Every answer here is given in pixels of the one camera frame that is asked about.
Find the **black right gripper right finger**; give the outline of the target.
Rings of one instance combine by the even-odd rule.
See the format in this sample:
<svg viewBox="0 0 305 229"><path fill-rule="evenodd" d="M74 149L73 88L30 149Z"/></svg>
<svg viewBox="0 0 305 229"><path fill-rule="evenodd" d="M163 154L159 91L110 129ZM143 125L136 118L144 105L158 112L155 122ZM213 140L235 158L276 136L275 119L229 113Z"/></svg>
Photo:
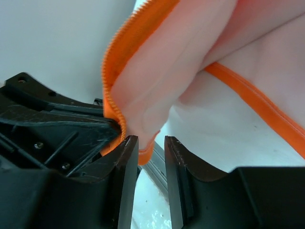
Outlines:
<svg viewBox="0 0 305 229"><path fill-rule="evenodd" d="M237 167L224 172L177 138L164 141L174 229L302 229L303 167Z"/></svg>

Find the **orange jacket with pink lining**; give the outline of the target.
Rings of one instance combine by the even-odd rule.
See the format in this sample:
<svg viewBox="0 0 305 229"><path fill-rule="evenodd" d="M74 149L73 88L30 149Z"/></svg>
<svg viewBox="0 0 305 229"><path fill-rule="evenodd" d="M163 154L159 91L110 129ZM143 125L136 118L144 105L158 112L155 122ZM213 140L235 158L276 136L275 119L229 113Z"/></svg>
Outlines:
<svg viewBox="0 0 305 229"><path fill-rule="evenodd" d="M222 170L305 164L305 3L150 0L103 61L104 115L139 138L173 135Z"/></svg>

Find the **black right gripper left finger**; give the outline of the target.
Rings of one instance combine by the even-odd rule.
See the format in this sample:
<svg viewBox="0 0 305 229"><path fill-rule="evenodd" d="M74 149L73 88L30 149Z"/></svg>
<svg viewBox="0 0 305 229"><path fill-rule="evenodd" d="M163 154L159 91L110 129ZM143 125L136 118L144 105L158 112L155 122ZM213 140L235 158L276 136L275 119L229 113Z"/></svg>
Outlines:
<svg viewBox="0 0 305 229"><path fill-rule="evenodd" d="M0 172L3 229L128 229L138 166L138 137L71 177L50 169Z"/></svg>

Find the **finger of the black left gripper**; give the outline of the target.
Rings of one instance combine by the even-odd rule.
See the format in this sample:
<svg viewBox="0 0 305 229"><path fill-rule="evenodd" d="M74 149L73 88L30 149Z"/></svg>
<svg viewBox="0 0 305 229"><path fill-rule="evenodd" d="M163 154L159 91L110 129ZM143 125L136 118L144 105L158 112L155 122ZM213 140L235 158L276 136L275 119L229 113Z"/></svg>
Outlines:
<svg viewBox="0 0 305 229"><path fill-rule="evenodd" d="M119 135L102 104L65 97L27 73L0 89L0 161L3 168L55 169L71 176L100 157Z"/></svg>

